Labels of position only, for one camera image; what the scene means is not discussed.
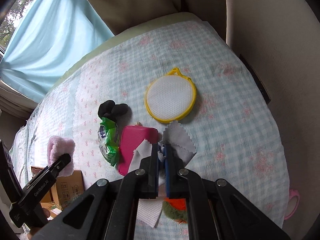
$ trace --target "green plastic package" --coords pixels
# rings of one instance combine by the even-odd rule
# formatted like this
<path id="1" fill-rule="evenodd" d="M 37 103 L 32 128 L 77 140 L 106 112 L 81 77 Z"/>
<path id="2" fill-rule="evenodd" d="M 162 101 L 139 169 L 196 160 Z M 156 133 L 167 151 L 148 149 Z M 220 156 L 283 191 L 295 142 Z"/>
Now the green plastic package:
<path id="1" fill-rule="evenodd" d="M 102 155 L 111 166 L 115 166 L 119 161 L 119 134 L 117 124 L 106 117 L 102 117 L 98 137 L 99 148 Z"/>

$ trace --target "human hand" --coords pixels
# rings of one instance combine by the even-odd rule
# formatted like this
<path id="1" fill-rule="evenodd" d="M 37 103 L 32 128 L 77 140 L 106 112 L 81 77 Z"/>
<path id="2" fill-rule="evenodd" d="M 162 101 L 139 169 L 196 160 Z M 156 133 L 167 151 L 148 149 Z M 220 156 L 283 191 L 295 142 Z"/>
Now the human hand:
<path id="1" fill-rule="evenodd" d="M 47 210 L 47 209 L 45 209 L 45 208 L 42 208 L 42 210 L 43 210 L 43 213 L 45 214 L 45 216 L 46 216 L 47 218 L 50 217 L 50 211 L 49 211 L 49 210 Z M 41 229 L 41 228 L 33 228 L 33 227 L 30 228 L 30 233 L 27 234 L 28 239 L 31 240 L 31 238 L 34 236 L 34 234 L 35 234 L 36 232 L 38 232 L 40 229 Z"/>

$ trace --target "beige curtain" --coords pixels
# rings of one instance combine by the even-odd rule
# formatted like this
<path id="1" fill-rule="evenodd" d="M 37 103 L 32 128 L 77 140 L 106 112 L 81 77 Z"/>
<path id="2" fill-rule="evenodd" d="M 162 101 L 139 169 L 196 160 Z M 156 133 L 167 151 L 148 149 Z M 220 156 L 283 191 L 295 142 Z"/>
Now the beige curtain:
<path id="1" fill-rule="evenodd" d="M 27 120 L 37 103 L 12 89 L 0 80 L 0 109 L 7 113 Z"/>

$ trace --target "tree foliage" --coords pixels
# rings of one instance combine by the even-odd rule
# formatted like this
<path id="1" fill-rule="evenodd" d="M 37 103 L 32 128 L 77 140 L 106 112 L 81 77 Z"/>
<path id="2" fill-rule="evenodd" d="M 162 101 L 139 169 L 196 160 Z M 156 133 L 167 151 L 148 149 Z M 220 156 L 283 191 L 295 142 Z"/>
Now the tree foliage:
<path id="1" fill-rule="evenodd" d="M 0 45 L 7 48 L 9 41 L 20 20 L 33 0 L 16 0 L 0 26 Z"/>

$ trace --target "pink wallet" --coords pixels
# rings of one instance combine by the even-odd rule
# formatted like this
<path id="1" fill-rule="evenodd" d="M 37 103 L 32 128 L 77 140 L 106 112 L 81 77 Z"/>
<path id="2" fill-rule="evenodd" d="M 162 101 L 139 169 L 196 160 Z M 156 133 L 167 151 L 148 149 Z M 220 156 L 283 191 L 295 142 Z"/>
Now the pink wallet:
<path id="1" fill-rule="evenodd" d="M 141 125 L 128 125 L 124 127 L 120 139 L 120 161 L 118 171 L 125 176 L 133 157 L 133 151 L 146 139 L 149 143 L 158 142 L 158 130 L 156 128 Z"/>

